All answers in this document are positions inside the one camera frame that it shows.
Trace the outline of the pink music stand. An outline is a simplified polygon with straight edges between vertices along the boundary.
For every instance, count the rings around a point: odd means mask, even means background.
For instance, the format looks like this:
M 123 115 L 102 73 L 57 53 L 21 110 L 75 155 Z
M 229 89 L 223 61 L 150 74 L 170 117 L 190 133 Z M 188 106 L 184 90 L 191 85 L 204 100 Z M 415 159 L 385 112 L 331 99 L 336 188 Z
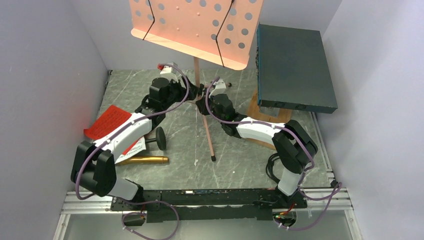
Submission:
M 131 0 L 131 35 L 225 68 L 248 66 L 262 0 Z

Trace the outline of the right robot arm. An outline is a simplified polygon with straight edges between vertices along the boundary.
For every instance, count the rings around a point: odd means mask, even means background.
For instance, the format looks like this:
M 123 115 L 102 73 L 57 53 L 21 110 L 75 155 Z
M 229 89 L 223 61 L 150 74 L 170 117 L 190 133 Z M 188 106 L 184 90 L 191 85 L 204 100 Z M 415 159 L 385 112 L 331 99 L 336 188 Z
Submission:
M 295 201 L 295 194 L 308 165 L 318 152 L 318 146 L 296 120 L 287 123 L 259 121 L 236 112 L 232 101 L 224 93 L 195 102 L 202 115 L 210 115 L 221 124 L 223 131 L 235 138 L 252 139 L 273 145 L 284 169 L 276 183 L 276 203 L 287 208 Z

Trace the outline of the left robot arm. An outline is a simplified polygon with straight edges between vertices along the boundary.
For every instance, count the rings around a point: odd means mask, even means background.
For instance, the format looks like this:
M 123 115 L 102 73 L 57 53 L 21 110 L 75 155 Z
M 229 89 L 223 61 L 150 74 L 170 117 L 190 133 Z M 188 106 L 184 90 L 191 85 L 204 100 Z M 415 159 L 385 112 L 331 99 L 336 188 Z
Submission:
M 143 187 L 118 177 L 115 162 L 131 144 L 156 128 L 167 112 L 202 95 L 203 84 L 196 86 L 185 75 L 182 79 L 179 82 L 164 77 L 155 78 L 148 95 L 129 119 L 106 136 L 94 142 L 83 141 L 78 145 L 70 176 L 77 192 L 84 188 L 99 197 L 121 198 L 131 210 L 137 210 L 143 205 Z

